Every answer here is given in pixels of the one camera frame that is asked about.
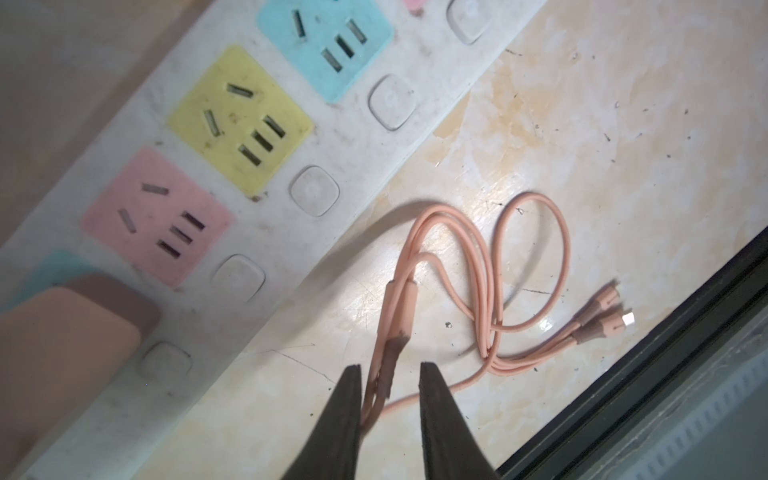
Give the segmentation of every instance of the socket outlet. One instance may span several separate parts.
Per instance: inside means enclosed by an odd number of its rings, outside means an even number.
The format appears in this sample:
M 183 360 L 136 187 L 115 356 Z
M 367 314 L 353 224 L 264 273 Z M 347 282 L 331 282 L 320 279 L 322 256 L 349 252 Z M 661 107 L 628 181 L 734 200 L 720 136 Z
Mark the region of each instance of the socket outlet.
M 259 29 L 331 104 L 392 40 L 373 0 L 270 0 Z
M 88 209 L 81 226 L 138 269 L 176 287 L 232 222 L 227 208 L 145 147 Z
M 314 128 L 237 45 L 205 72 L 168 124 L 248 197 L 266 186 Z

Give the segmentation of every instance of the yellow socket panel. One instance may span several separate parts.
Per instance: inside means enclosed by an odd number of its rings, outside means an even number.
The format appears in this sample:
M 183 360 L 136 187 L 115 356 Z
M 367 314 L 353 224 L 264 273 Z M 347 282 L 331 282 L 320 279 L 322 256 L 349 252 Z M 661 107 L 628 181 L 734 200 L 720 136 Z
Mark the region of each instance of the yellow socket panel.
M 205 72 L 168 124 L 249 197 L 261 192 L 314 129 L 299 105 L 237 45 Z

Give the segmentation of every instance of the dark metal frame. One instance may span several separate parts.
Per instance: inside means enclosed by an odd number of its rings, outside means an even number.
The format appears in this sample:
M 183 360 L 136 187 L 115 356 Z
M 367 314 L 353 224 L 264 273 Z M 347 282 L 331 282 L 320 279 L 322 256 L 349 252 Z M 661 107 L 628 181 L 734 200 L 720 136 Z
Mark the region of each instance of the dark metal frame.
M 768 228 L 498 468 L 578 478 L 768 305 Z

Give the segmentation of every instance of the cable connector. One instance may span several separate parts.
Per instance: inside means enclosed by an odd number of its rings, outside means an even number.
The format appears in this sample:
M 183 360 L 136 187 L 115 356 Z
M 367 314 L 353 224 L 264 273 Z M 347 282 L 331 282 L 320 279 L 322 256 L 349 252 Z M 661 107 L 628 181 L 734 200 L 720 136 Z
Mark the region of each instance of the cable connector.
M 631 310 L 626 312 L 618 310 L 592 320 L 587 325 L 573 332 L 571 336 L 581 345 L 593 339 L 606 339 L 616 336 L 633 323 L 634 313 Z
M 618 283 L 613 281 L 603 286 L 600 291 L 589 299 L 589 303 L 579 310 L 572 322 L 578 323 L 580 326 L 586 326 L 596 316 L 617 307 L 621 303 L 621 295 L 616 290 L 616 285 Z
M 384 290 L 385 306 L 392 302 L 394 284 L 394 281 L 387 283 Z M 362 435 L 367 434 L 373 428 L 384 408 L 384 402 L 389 398 L 392 391 L 397 359 L 413 333 L 413 317 L 418 295 L 419 287 L 412 281 L 406 282 L 398 298 L 392 321 L 389 323 L 389 330 L 386 329 L 388 324 L 379 320 L 379 334 L 376 337 L 376 347 L 373 350 L 371 370 L 368 374 L 366 394 L 362 403 Z
M 601 288 L 598 294 L 594 296 L 594 300 L 600 303 L 600 307 L 604 312 L 614 308 L 621 301 L 621 295 L 616 289 L 616 285 L 618 285 L 618 282 L 614 280 Z

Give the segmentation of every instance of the power strip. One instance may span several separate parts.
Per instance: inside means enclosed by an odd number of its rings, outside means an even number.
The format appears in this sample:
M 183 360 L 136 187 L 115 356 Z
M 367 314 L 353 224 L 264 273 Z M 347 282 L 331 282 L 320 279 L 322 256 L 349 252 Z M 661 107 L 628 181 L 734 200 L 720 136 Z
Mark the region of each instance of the power strip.
M 37 480 L 130 478 L 545 2 L 326 1 L 217 0 L 0 250 L 5 307 L 100 270 L 164 314 Z

